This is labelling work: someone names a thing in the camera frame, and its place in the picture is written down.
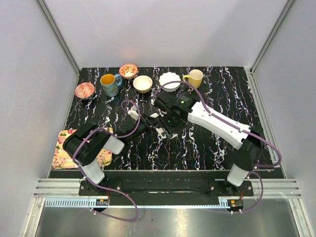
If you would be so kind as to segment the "white remote control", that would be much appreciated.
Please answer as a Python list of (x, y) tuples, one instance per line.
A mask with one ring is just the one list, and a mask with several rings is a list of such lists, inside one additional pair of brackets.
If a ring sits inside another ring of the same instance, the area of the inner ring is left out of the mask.
[(170, 134), (167, 130), (165, 130), (164, 128), (156, 128), (156, 132), (158, 133), (158, 135), (163, 138), (163, 139), (173, 139), (175, 137), (178, 136), (177, 133), (173, 133), (173, 134)]

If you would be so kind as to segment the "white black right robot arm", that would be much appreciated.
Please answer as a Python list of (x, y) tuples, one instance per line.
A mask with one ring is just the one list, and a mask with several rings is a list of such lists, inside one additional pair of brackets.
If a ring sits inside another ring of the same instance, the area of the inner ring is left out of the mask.
[(235, 196), (242, 190), (242, 183), (254, 169), (255, 161), (263, 152), (263, 143), (249, 135), (263, 137), (263, 131), (250, 129), (250, 126), (234, 121), (208, 107), (201, 100), (187, 92), (180, 96), (162, 91), (155, 99), (154, 106), (165, 115), (160, 119), (165, 133), (169, 135), (182, 131), (187, 122), (197, 124), (226, 140), (237, 150), (232, 168), (225, 182), (225, 191)]

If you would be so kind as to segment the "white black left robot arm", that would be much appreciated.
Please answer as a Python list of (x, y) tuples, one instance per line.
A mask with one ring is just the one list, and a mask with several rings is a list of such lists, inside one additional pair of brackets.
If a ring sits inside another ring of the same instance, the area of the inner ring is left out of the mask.
[(64, 141), (63, 150), (75, 161), (75, 164), (82, 169), (84, 176), (90, 183), (90, 190), (96, 195), (102, 195), (107, 189), (105, 174), (97, 162), (97, 156), (102, 149), (108, 150), (114, 154), (119, 154), (125, 145), (141, 134), (154, 130), (154, 124), (158, 120), (158, 114), (141, 115), (140, 124), (137, 130), (128, 137), (115, 138), (105, 129), (96, 131), (87, 142), (82, 144), (83, 140), (89, 134), (95, 131), (98, 126), (87, 122), (80, 126), (72, 135)]

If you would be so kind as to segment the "white scalloped bowl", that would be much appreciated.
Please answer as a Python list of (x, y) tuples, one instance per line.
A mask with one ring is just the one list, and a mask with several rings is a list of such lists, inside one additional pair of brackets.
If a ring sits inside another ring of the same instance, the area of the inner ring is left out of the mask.
[(167, 73), (163, 73), (159, 77), (158, 81), (160, 83), (160, 86), (168, 82), (174, 81), (174, 83), (167, 84), (162, 88), (166, 92), (174, 92), (179, 88), (181, 79), (180, 79), (180, 76), (177, 75), (176, 73), (167, 72)]

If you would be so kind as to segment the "yellow mug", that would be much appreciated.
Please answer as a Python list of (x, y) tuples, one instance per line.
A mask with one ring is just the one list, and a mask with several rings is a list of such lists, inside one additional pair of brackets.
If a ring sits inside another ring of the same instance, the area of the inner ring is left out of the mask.
[(202, 83), (203, 77), (204, 74), (202, 71), (194, 69), (191, 70), (188, 75), (184, 75), (182, 77), (182, 80), (188, 82), (189, 84), (193, 85), (196, 89), (198, 89)]

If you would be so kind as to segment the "cream round bowl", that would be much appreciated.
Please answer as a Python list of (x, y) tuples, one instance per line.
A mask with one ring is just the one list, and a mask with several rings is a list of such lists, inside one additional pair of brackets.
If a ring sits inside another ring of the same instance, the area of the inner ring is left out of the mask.
[(153, 81), (149, 76), (138, 76), (133, 81), (133, 86), (139, 93), (147, 93), (151, 90)]

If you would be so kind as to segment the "orange floral bowl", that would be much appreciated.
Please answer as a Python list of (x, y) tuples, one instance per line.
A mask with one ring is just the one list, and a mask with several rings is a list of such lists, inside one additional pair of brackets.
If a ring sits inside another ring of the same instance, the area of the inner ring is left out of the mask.
[(119, 74), (125, 79), (132, 79), (138, 73), (138, 67), (132, 63), (126, 63), (119, 69)]

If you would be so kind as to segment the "blue patterned mug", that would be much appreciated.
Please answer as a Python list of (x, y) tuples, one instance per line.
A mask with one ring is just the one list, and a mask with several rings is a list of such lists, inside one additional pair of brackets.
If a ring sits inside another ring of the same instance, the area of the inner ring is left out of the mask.
[(108, 97), (115, 97), (119, 94), (122, 82), (120, 74), (105, 74), (100, 79), (101, 86)]

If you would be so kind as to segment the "red patterned small dish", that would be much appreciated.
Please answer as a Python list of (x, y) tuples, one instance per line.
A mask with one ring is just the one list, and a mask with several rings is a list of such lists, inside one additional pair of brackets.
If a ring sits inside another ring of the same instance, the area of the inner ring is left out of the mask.
[(95, 86), (90, 82), (83, 82), (75, 88), (75, 96), (79, 99), (89, 99), (95, 93)]

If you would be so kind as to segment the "floral rectangular tray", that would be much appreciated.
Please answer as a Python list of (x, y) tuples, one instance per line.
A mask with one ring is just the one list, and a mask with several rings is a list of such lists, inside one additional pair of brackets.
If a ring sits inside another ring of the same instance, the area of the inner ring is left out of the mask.
[[(52, 162), (53, 169), (77, 169), (78, 166), (63, 149), (65, 140), (75, 131), (76, 129), (69, 129), (59, 133)], [(112, 153), (106, 149), (102, 149), (97, 156), (97, 161), (101, 167), (110, 165), (112, 162)]]

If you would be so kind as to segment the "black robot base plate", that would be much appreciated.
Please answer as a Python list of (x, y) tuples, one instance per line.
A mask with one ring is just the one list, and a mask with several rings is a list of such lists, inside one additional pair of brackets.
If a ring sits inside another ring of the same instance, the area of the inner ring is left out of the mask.
[(99, 185), (126, 194), (197, 194), (210, 197), (252, 197), (250, 181), (238, 187), (227, 180), (228, 171), (105, 171)]

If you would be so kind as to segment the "aluminium table edge rail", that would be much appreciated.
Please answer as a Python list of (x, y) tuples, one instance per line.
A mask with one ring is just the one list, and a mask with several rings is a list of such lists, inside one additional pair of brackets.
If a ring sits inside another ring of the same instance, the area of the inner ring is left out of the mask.
[[(111, 179), (108, 186), (126, 194), (199, 194), (211, 197), (242, 198), (301, 198), (294, 179), (247, 179), (233, 187), (224, 179)], [(39, 179), (35, 197), (78, 197), (87, 191), (83, 179)]]

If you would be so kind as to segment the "left aluminium frame post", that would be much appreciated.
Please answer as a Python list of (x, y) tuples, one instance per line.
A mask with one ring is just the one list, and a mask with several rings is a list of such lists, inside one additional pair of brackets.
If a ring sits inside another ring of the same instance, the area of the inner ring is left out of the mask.
[(37, 5), (39, 6), (42, 14), (44, 15), (48, 25), (50, 26), (53, 34), (55, 35), (62, 51), (64, 52), (66, 58), (68, 59), (71, 67), (73, 68), (74, 72), (79, 75), (80, 73), (80, 68), (74, 58), (74, 56), (72, 55), (69, 47), (67, 46), (67, 43), (64, 39), (64, 37), (61, 34), (61, 31), (59, 29), (59, 27), (57, 26), (57, 23), (46, 3), (46, 1), (44, 0), (36, 0)]

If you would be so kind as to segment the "aluminium corner frame post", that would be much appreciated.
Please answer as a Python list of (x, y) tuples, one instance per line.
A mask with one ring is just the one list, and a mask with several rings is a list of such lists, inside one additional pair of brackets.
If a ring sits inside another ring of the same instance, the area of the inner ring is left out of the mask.
[(290, 11), (292, 10), (294, 4), (296, 3), (296, 0), (287, 0), (284, 7), (282, 8), (276, 22), (274, 23), (267, 39), (265, 40), (258, 56), (256, 57), (254, 63), (249, 68), (251, 73), (254, 73), (256, 69), (258, 68), (259, 64), (261, 63), (262, 59), (264, 58), (266, 52), (268, 51), (271, 43), (273, 42), (274, 38), (276, 37), (278, 31), (284, 24), (287, 16), (289, 15)]

